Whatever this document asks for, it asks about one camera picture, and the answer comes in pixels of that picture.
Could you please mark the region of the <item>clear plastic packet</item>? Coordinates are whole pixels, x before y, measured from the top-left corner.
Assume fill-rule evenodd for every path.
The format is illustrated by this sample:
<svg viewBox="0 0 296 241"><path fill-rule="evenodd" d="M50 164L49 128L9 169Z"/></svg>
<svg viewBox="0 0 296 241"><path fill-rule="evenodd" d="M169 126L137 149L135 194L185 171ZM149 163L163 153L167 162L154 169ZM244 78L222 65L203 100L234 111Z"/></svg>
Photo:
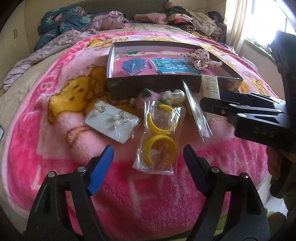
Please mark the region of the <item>clear plastic packet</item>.
<svg viewBox="0 0 296 241"><path fill-rule="evenodd" d="M186 82L183 80L183 87L185 90L185 94L187 96L187 100L192 112L192 116L194 119L194 122L196 124L196 127L199 132L199 136L204 139L204 138L210 138L212 137L212 132L210 130L210 127L206 121L206 118L203 114L203 111L199 105L199 102L197 101L196 97L194 97L186 84Z"/></svg>

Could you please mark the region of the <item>earrings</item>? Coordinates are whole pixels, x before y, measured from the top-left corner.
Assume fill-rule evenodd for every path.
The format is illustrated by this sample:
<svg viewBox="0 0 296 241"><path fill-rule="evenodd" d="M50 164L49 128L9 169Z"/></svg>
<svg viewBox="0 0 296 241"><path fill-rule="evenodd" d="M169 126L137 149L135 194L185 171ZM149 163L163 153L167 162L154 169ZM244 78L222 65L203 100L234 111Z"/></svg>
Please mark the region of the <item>earrings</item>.
<svg viewBox="0 0 296 241"><path fill-rule="evenodd" d="M94 131L124 144L140 124L140 118L100 100L88 113L84 123Z"/></svg>

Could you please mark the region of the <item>pearl bead cluster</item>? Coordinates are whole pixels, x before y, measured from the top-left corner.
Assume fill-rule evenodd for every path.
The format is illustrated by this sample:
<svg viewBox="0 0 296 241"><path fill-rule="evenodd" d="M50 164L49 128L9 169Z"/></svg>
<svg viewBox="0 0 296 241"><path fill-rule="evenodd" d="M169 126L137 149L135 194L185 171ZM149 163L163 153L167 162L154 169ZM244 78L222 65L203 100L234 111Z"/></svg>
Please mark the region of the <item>pearl bead cluster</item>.
<svg viewBox="0 0 296 241"><path fill-rule="evenodd" d="M180 89L174 91L167 90L161 93L161 98L164 99L168 105L181 104L185 101L185 93Z"/></svg>

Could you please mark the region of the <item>polka dot fabric bow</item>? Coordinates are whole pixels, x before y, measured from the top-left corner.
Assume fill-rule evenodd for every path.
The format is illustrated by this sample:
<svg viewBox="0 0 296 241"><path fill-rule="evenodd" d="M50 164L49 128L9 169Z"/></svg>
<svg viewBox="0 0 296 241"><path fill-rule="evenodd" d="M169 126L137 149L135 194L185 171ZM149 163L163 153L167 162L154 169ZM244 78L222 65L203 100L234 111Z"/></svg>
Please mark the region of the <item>polka dot fabric bow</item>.
<svg viewBox="0 0 296 241"><path fill-rule="evenodd" d="M209 52L205 49L197 49L194 53L181 53L181 56L191 62L197 70L214 69L223 64L221 61L211 60Z"/></svg>

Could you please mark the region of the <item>pink cartoon fleece blanket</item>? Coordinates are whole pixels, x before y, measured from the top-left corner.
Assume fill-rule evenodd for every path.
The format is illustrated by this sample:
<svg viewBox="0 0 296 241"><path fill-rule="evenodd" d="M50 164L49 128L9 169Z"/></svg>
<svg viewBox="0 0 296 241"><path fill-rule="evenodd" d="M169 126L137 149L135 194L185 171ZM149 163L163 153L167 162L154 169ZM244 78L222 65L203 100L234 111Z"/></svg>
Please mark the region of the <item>pink cartoon fleece blanket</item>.
<svg viewBox="0 0 296 241"><path fill-rule="evenodd" d="M154 240L189 231L204 204L182 156L174 175L133 168L143 128L120 144L83 125L97 99L107 100L107 56L114 43L179 42L221 57L243 77L241 92L274 95L259 73L217 42L181 31L90 33L66 50L30 66L1 96L1 199L27 218L50 171L74 171L114 147L114 161L92 197L112 240Z"/></svg>

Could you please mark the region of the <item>pile of clothes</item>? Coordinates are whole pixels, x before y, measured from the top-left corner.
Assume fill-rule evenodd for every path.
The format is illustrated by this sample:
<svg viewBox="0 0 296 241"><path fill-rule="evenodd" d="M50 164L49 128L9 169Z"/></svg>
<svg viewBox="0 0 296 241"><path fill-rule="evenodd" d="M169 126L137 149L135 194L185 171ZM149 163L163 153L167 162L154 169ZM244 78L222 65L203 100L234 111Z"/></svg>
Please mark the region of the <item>pile of clothes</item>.
<svg viewBox="0 0 296 241"><path fill-rule="evenodd" d="M226 43L227 25L224 23L224 16L217 11L209 11L206 14L189 11L171 1L165 1L164 10L161 13L136 14L133 16L133 20L170 25L196 37Z"/></svg>

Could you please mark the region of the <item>cream curtain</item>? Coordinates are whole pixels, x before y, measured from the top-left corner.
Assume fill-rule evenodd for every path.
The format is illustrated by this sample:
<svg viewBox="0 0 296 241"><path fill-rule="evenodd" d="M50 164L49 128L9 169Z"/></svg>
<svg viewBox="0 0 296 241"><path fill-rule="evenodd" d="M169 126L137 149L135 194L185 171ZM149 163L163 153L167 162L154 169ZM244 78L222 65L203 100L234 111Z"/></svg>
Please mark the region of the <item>cream curtain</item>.
<svg viewBox="0 0 296 241"><path fill-rule="evenodd" d="M238 49L240 46L244 23L247 19L249 1L226 1L225 23L227 25L226 44Z"/></svg>

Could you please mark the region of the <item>shallow cardboard box tray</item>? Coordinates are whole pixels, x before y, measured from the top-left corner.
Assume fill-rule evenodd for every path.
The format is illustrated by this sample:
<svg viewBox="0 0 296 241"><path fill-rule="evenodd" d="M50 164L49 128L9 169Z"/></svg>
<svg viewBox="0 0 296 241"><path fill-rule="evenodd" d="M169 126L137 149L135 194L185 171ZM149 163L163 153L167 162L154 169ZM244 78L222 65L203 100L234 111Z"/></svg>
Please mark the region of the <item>shallow cardboard box tray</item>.
<svg viewBox="0 0 296 241"><path fill-rule="evenodd" d="M223 64L214 69L197 70L181 53L194 53L197 45L164 41L131 41L114 43L107 61L106 86L113 100L137 97L145 88L154 92L183 88L183 80L194 92L198 92L201 76L218 78L223 91L238 89L243 78L228 63L216 54L209 53L210 59ZM122 63L132 58L147 61L147 67L136 75L122 72Z"/></svg>

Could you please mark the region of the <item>blue square hair clip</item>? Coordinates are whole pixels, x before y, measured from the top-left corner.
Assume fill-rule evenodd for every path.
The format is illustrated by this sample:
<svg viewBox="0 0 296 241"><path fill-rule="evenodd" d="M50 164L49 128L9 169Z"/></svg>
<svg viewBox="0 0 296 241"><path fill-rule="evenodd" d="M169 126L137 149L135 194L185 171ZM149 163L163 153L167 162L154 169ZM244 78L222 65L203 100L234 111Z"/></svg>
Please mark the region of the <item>blue square hair clip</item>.
<svg viewBox="0 0 296 241"><path fill-rule="evenodd" d="M141 58L132 58L122 63L122 72L126 75L133 76L147 67L147 61Z"/></svg>

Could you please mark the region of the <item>dark grey headboard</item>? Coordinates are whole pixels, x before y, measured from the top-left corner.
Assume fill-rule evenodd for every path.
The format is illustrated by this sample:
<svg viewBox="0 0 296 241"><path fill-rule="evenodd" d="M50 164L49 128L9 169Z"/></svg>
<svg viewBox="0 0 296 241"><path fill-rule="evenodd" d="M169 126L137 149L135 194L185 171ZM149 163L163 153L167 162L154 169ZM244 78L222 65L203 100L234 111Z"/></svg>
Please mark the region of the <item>dark grey headboard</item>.
<svg viewBox="0 0 296 241"><path fill-rule="evenodd" d="M162 0L97 0L81 1L74 5L92 14L120 11L128 20L133 20L134 15L163 13L166 2Z"/></svg>

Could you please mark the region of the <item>pink crumpled garment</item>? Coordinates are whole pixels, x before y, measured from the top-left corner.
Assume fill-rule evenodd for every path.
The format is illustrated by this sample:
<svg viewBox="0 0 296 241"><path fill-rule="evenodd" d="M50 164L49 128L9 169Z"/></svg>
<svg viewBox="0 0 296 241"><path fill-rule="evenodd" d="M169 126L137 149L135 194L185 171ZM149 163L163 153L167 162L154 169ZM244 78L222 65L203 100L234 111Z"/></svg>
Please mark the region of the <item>pink crumpled garment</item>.
<svg viewBox="0 0 296 241"><path fill-rule="evenodd" d="M119 11L100 13L93 17L90 28L97 31L125 29L130 27L129 21Z"/></svg>

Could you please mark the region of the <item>cream wardrobe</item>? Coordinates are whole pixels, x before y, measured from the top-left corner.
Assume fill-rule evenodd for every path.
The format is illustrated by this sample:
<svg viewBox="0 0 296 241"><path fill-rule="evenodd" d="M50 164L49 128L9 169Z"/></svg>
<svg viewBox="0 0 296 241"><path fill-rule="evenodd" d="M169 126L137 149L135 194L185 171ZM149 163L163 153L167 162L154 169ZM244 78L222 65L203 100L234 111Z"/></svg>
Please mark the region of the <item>cream wardrobe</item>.
<svg viewBox="0 0 296 241"><path fill-rule="evenodd" d="M31 54L25 27L25 2L14 10L1 30L1 65L3 78L15 64Z"/></svg>

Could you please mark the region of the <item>navy floral quilt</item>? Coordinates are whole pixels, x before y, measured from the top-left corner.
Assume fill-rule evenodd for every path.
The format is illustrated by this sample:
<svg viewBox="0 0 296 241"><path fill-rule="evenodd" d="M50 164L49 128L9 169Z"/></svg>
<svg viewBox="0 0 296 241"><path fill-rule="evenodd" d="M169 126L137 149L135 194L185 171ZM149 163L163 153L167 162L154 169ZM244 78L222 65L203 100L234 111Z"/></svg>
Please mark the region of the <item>navy floral quilt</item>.
<svg viewBox="0 0 296 241"><path fill-rule="evenodd" d="M59 35L70 30L86 30L94 18L80 6L66 6L45 13L38 26L39 40L34 51L43 48Z"/></svg>

